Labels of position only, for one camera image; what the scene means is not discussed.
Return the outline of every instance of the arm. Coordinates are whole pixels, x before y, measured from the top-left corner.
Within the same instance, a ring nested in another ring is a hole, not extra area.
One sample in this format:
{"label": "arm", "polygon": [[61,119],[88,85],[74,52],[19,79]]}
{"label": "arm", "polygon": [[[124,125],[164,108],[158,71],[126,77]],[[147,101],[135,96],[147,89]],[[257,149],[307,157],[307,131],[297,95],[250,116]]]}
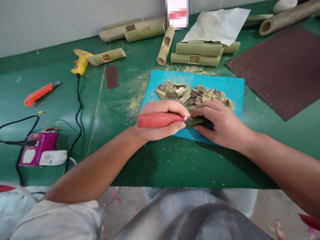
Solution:
{"label": "arm", "polygon": [[218,100],[200,104],[192,114],[205,116],[213,131],[196,126],[211,141],[248,157],[305,212],[320,222],[320,161],[265,134],[251,131]]}
{"label": "arm", "polygon": [[[185,107],[171,100],[147,103],[141,113],[168,111],[183,117],[190,115]],[[63,175],[43,199],[57,203],[80,203],[97,199],[141,146],[148,141],[173,135],[185,126],[182,122],[175,122],[158,129],[136,126],[126,129]]]}

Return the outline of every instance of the white power adapter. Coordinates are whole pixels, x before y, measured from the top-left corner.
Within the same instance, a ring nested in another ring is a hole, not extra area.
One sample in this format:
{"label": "white power adapter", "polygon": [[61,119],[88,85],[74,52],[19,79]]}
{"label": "white power adapter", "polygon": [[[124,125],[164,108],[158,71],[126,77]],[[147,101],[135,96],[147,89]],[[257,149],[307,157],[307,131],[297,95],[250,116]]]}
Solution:
{"label": "white power adapter", "polygon": [[39,165],[56,166],[67,160],[67,150],[53,150],[42,153]]}

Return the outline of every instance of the finger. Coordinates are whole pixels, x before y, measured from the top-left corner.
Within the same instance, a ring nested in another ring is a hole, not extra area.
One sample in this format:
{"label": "finger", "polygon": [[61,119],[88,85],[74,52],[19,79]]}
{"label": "finger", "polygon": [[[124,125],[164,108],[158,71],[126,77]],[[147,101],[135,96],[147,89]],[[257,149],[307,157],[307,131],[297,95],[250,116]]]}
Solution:
{"label": "finger", "polygon": [[156,102],[148,102],[141,110],[142,113],[153,113],[153,112],[174,112],[178,113],[182,117],[189,117],[190,113],[180,103],[173,100],[164,100]]}
{"label": "finger", "polygon": [[201,125],[197,125],[193,127],[195,130],[199,131],[203,136],[205,136],[206,138],[210,139],[212,142],[214,142],[215,136],[216,136],[216,132],[201,126]]}
{"label": "finger", "polygon": [[210,121],[214,121],[218,118],[219,114],[220,114],[219,111],[214,110],[210,107],[204,106],[202,108],[197,108],[196,110],[194,110],[191,116],[192,117],[204,116]]}
{"label": "finger", "polygon": [[214,110],[217,110],[217,111],[220,111],[220,110],[222,109],[219,104],[217,104],[217,103],[215,103],[215,102],[213,102],[213,101],[209,101],[209,100],[200,103],[200,104],[197,106],[197,108],[201,108],[201,107],[205,107],[205,106],[207,106],[207,107],[209,107],[209,108],[212,108],[212,109],[214,109]]}
{"label": "finger", "polygon": [[213,102],[213,103],[215,103],[215,104],[217,104],[217,105],[219,105],[219,106],[221,106],[222,108],[226,108],[226,106],[225,105],[223,105],[223,103],[222,102],[220,102],[218,99],[212,99],[211,100],[211,102]]}
{"label": "finger", "polygon": [[169,124],[166,127],[153,129],[152,134],[157,139],[162,139],[165,137],[169,137],[173,134],[176,134],[179,130],[181,130],[185,127],[186,127],[186,124],[183,122],[174,122],[174,123]]}

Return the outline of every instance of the crumpled paper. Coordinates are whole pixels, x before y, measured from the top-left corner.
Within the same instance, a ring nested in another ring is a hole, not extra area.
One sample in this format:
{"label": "crumpled paper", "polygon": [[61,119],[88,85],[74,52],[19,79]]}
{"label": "crumpled paper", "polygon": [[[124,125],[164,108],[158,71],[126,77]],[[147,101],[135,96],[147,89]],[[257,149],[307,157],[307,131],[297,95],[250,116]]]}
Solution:
{"label": "crumpled paper", "polygon": [[245,23],[250,9],[234,8],[202,12],[182,42],[188,40],[220,41],[230,46]]}

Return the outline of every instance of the brown sandpaper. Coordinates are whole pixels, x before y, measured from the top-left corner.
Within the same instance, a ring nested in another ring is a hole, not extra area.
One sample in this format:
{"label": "brown sandpaper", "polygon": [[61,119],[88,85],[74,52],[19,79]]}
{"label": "brown sandpaper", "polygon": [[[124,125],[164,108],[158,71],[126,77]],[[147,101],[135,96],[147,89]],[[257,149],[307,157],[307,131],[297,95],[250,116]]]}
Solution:
{"label": "brown sandpaper", "polygon": [[115,88],[119,86],[118,82],[118,70],[117,66],[108,67],[107,74],[107,89]]}
{"label": "brown sandpaper", "polygon": [[227,66],[285,121],[320,98],[320,37],[283,29]]}

